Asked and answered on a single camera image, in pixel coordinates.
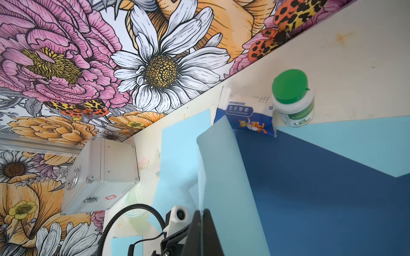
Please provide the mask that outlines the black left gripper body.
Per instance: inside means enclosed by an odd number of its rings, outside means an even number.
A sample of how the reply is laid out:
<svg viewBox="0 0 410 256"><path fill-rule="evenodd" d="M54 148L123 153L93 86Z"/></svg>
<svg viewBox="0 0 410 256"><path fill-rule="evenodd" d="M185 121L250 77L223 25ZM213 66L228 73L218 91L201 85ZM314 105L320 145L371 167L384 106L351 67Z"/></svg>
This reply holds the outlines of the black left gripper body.
<svg viewBox="0 0 410 256"><path fill-rule="evenodd" d="M164 239L160 243L160 251L154 250L151 256L180 256L189 234L190 224L171 234L164 232Z"/></svg>

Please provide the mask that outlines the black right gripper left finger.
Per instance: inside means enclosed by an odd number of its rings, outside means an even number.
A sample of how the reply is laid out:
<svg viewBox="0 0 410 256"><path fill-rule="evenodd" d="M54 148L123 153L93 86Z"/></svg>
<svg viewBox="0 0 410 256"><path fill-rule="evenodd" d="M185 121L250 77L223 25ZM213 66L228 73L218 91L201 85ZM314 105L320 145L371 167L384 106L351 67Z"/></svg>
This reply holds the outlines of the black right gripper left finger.
<svg viewBox="0 0 410 256"><path fill-rule="evenodd" d="M202 218L201 212L195 211L190 224L181 256L202 256Z"/></svg>

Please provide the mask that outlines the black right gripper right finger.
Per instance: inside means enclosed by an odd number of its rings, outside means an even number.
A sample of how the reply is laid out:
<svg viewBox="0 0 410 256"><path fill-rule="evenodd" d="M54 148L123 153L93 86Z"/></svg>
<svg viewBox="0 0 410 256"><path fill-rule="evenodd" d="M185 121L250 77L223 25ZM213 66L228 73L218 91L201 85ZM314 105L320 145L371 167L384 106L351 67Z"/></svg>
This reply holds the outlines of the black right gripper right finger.
<svg viewBox="0 0 410 256"><path fill-rule="evenodd" d="M204 210L202 216L202 255L224 256L211 213L208 209Z"/></svg>

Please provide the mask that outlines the light blue paper sheet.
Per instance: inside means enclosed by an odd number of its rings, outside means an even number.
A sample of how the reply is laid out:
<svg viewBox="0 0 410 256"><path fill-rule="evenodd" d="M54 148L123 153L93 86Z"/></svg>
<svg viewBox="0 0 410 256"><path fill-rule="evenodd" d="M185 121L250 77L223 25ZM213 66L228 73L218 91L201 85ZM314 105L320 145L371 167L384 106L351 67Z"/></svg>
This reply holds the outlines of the light blue paper sheet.
<svg viewBox="0 0 410 256"><path fill-rule="evenodd" d="M226 256L268 256L267 240L233 129L222 117L200 134L199 209L209 210Z"/></svg>

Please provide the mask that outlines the dark blue paper large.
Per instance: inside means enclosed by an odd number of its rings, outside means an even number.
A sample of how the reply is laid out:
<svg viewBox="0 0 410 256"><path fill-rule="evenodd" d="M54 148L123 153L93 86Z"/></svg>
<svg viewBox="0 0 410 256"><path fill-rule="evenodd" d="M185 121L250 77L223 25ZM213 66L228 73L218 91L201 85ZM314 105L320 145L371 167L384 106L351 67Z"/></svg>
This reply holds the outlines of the dark blue paper large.
<svg viewBox="0 0 410 256"><path fill-rule="evenodd" d="M283 132L235 135L273 256L409 255L409 175Z"/></svg>

